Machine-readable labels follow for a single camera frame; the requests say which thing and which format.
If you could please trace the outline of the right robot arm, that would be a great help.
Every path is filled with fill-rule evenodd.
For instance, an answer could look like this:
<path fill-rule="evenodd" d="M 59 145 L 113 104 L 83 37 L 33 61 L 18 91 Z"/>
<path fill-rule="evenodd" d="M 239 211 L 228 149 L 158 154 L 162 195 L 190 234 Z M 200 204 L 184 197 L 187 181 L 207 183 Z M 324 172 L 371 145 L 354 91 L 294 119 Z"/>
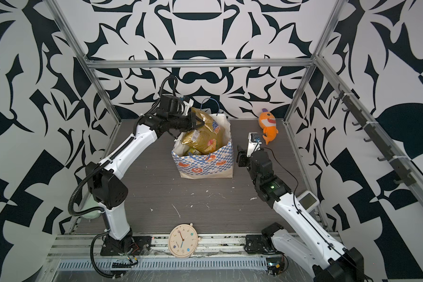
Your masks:
<path fill-rule="evenodd" d="M 277 223 L 263 229 L 271 249 L 290 258 L 315 282 L 366 282 L 364 258 L 332 237 L 301 205 L 294 192 L 273 170 L 264 150 L 249 153 L 238 148 L 236 162 L 246 167 L 259 198 L 280 215 L 297 233 L 295 239 Z"/>

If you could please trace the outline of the gold snack bag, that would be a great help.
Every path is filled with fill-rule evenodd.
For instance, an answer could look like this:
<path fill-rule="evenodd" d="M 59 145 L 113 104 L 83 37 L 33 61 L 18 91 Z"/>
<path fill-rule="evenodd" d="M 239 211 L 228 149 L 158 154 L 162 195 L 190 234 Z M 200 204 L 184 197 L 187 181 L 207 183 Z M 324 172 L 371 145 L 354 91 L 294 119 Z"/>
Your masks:
<path fill-rule="evenodd" d="M 219 150 L 223 146 L 224 129 L 207 113 L 200 109 L 192 108 L 192 112 L 204 125 L 192 130 L 182 137 L 182 144 L 199 151 L 202 155 L 208 155 Z"/>

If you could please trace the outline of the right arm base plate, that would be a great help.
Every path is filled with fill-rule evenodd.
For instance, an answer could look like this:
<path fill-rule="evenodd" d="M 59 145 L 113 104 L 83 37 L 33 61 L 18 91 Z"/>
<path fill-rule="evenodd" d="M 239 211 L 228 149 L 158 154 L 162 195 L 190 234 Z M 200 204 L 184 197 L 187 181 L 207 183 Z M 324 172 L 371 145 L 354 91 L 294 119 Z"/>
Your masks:
<path fill-rule="evenodd" d="M 264 235 L 246 235 L 244 251 L 250 255 L 280 255 L 273 243 Z"/>

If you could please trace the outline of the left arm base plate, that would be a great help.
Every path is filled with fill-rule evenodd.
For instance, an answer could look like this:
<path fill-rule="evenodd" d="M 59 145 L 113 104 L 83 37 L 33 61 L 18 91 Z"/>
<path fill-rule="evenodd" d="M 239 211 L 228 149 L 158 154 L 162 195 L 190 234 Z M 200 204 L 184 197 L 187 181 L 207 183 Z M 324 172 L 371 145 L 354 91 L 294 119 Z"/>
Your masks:
<path fill-rule="evenodd" d="M 150 236 L 126 236 L 122 240 L 116 240 L 107 235 L 104 237 L 101 256 L 144 255 L 150 250 L 151 242 Z"/>

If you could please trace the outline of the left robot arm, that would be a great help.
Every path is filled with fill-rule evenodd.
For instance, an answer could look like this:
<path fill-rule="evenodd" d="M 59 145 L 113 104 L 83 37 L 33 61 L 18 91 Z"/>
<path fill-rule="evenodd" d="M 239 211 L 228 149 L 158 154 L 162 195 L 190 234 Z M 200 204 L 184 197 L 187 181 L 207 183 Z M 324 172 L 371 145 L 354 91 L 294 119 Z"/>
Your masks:
<path fill-rule="evenodd" d="M 161 96 L 154 108 L 137 118 L 133 132 L 110 155 L 87 166 L 84 182 L 96 204 L 85 212 L 103 217 L 110 239 L 127 242 L 131 237 L 125 212 L 128 188 L 122 182 L 125 173 L 164 133 L 188 132 L 203 125 L 191 111 L 193 104 L 189 98 Z"/>

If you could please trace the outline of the blue checkered paper bag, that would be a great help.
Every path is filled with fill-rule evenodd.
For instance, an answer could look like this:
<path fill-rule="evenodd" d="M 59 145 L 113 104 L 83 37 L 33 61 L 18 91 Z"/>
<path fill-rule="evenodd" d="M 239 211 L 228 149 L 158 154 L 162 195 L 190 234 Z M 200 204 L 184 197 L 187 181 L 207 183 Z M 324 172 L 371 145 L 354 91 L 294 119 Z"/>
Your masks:
<path fill-rule="evenodd" d="M 223 146 L 208 155 L 182 144 L 181 133 L 171 151 L 177 170 L 187 179 L 231 179 L 233 177 L 233 143 L 230 122 L 225 114 L 209 114 L 224 129 Z"/>

